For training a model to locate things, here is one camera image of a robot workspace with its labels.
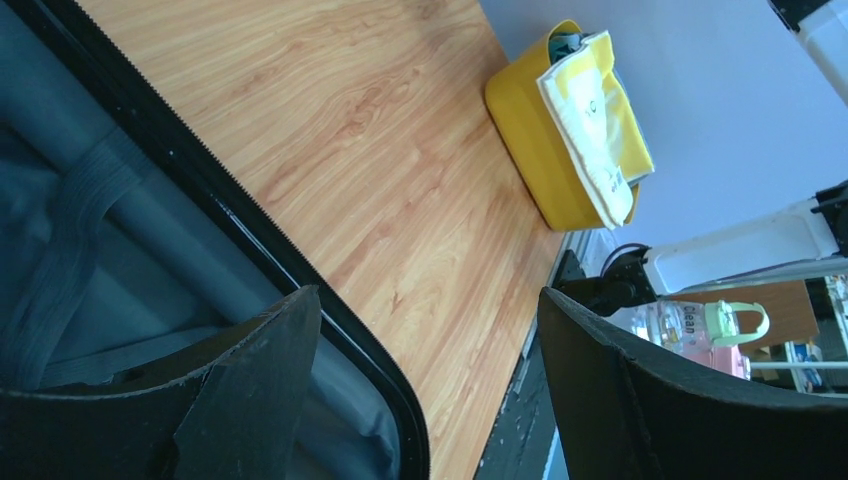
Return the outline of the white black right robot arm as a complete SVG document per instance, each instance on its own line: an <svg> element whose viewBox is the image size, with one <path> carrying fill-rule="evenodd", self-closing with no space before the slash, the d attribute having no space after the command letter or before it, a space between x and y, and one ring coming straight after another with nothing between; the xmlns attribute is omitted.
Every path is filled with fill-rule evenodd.
<svg viewBox="0 0 848 480"><path fill-rule="evenodd" d="M662 246L638 245L602 272L555 288L601 316L680 293L808 279L847 270L847 184L776 213Z"/></svg>

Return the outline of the black white space suitcase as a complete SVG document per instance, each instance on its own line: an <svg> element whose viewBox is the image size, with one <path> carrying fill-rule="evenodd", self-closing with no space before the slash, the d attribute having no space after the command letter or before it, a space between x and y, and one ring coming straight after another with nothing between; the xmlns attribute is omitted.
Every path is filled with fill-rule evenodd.
<svg viewBox="0 0 848 480"><path fill-rule="evenodd" d="M1 393L121 382L313 286L282 479L426 479L390 354L73 1L1 5Z"/></svg>

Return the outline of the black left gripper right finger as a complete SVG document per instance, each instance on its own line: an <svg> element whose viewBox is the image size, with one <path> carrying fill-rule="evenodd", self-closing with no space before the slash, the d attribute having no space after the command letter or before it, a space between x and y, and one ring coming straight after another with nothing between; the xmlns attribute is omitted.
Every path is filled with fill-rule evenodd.
<svg viewBox="0 0 848 480"><path fill-rule="evenodd" d="M846 477L845 400L702 366L552 288L537 321L571 478Z"/></svg>

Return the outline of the yellow plastic basket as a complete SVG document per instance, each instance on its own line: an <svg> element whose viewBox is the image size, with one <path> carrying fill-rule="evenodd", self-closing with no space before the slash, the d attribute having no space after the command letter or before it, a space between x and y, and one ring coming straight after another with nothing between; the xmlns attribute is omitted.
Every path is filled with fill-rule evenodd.
<svg viewBox="0 0 848 480"><path fill-rule="evenodd" d="M607 30L583 31L576 22L563 21L485 86L485 103L497 130L542 217L555 231L606 227L577 177L536 80L551 66L547 42L552 33L599 31ZM635 213L639 184L632 188L636 204L625 225Z"/></svg>

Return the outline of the beige sandal shoe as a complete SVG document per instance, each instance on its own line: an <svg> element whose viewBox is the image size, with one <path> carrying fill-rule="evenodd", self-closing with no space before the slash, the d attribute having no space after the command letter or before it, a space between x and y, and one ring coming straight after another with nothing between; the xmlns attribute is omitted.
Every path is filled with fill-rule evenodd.
<svg viewBox="0 0 848 480"><path fill-rule="evenodd" d="M632 188L655 167L616 74L610 33L582 33L582 48L536 84L593 208L604 227L616 229L636 204Z"/></svg>

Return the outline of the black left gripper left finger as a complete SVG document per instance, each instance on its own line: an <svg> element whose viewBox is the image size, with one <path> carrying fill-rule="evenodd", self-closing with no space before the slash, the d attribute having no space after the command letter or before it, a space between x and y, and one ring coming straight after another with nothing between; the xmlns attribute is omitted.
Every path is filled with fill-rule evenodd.
<svg viewBox="0 0 848 480"><path fill-rule="evenodd" d="M282 479L320 336L318 292L130 369L1 393L5 479Z"/></svg>

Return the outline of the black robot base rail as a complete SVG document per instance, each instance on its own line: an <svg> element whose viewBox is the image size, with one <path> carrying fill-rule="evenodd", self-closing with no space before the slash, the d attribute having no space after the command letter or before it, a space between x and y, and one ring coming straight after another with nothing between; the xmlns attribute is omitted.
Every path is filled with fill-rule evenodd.
<svg viewBox="0 0 848 480"><path fill-rule="evenodd" d="M538 334L531 323L474 477L542 479L556 431Z"/></svg>

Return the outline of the dark green garment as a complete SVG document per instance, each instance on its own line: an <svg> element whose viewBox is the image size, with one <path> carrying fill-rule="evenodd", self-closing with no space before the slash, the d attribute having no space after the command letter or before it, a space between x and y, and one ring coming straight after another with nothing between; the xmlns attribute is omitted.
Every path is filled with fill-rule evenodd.
<svg viewBox="0 0 848 480"><path fill-rule="evenodd" d="M578 52L586 34L582 32L555 32L549 36L547 43L548 57L551 65Z"/></svg>

